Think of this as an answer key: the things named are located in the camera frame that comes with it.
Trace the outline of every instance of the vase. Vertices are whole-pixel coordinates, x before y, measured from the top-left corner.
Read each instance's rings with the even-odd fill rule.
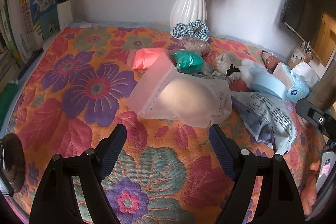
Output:
[[[188,25],[198,19],[206,23],[205,0],[176,0],[170,14],[170,34],[173,36],[173,28],[177,23]]]

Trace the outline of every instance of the blue gripper pad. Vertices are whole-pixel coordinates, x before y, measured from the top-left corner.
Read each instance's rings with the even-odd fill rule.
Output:
[[[103,139],[97,146],[97,159],[100,163],[98,179],[102,181],[109,176],[126,142],[127,130],[123,124],[118,124],[107,139]]]
[[[239,146],[234,140],[227,138],[217,124],[210,127],[209,140],[224,173],[237,181],[239,175],[235,165],[239,163]]]

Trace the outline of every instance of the brown pouch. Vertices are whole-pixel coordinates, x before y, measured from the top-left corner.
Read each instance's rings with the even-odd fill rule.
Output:
[[[266,69],[270,70],[271,72],[275,70],[279,63],[283,63],[279,58],[266,51],[262,51],[261,57],[264,60]]]

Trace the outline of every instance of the scrunchie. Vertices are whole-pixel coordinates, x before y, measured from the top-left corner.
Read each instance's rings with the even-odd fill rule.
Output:
[[[177,38],[189,35],[200,40],[208,41],[208,32],[209,28],[201,20],[190,22],[189,25],[177,23],[173,28],[173,35]]]

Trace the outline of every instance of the human hand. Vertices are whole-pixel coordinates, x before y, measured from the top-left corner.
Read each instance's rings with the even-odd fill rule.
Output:
[[[316,178],[318,176],[317,171],[320,167],[320,160],[314,162],[310,165],[310,170],[315,171],[307,179],[305,188],[301,192],[301,202],[303,206],[303,211],[306,216],[310,215],[312,212],[312,206],[316,202]]]

